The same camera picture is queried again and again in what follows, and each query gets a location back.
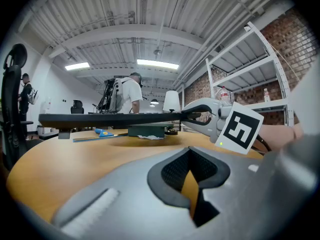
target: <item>round wooden tabletop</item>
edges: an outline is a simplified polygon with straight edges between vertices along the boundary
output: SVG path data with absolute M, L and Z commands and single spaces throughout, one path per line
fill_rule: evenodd
M 113 134 L 128 130 L 112 130 Z M 74 138 L 96 137 L 94 131 L 75 132 L 70 139 L 48 139 L 24 154 L 11 170 L 6 186 L 16 200 L 50 221 L 54 212 L 80 189 L 100 179 L 116 167 L 166 151 L 188 146 L 203 147 L 243 156 L 210 142 L 200 133 L 179 132 L 162 140 L 122 136 L 85 142 Z M 248 158 L 261 159 L 254 151 Z

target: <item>plastic bottle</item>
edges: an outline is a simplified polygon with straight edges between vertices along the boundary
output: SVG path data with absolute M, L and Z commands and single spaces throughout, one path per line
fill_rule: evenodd
M 267 90 L 267 88 L 264 88 L 264 93 L 263 93 L 263 96 L 264 96 L 264 102 L 269 102 L 270 101 L 270 96 L 269 96 L 269 92 Z
M 221 101 L 223 101 L 225 105 L 230 105 L 230 97 L 228 95 L 228 91 L 224 86 L 222 86 L 220 90 L 220 97 L 221 97 Z

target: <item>white tissue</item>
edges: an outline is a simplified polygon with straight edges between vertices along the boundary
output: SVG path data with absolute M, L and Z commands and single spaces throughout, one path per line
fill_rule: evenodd
M 161 137 L 156 137 L 156 136 L 154 136 L 154 135 L 150 135 L 150 136 L 148 136 L 148 137 L 145 137 L 145 136 L 142 136 L 142 135 L 138 135 L 138 137 L 139 137 L 140 139 L 148 139 L 148 140 L 163 140 L 163 139 L 164 139 L 164 137 L 161 138 Z

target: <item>office chair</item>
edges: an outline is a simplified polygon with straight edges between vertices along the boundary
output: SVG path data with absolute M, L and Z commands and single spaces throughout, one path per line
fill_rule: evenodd
M 41 143 L 40 139 L 26 141 L 19 118 L 18 93 L 21 80 L 21 68 L 27 61 L 27 50 L 21 43 L 15 44 L 6 56 L 3 64 L 4 74 L 2 80 L 2 131 L 4 134 L 5 155 L 3 164 L 10 171 L 15 163 L 28 150 Z
M 70 108 L 71 114 L 84 114 L 85 109 L 83 108 L 83 104 L 81 100 L 74 99 L 73 106 Z

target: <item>man wearing backpack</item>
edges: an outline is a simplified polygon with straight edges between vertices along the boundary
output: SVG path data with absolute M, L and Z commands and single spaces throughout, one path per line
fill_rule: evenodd
M 140 100 L 142 100 L 141 93 L 142 77 L 139 73 L 132 73 L 129 77 L 121 79 L 123 89 L 123 105 L 119 113 L 139 113 Z
M 24 73 L 21 78 L 22 82 L 24 83 L 23 90 L 19 95 L 18 102 L 19 102 L 19 117 L 20 121 L 27 121 L 27 112 L 29 109 L 29 97 L 28 95 L 32 91 L 32 86 L 30 84 L 29 75 Z M 22 125 L 22 130 L 24 136 L 27 138 L 27 125 Z

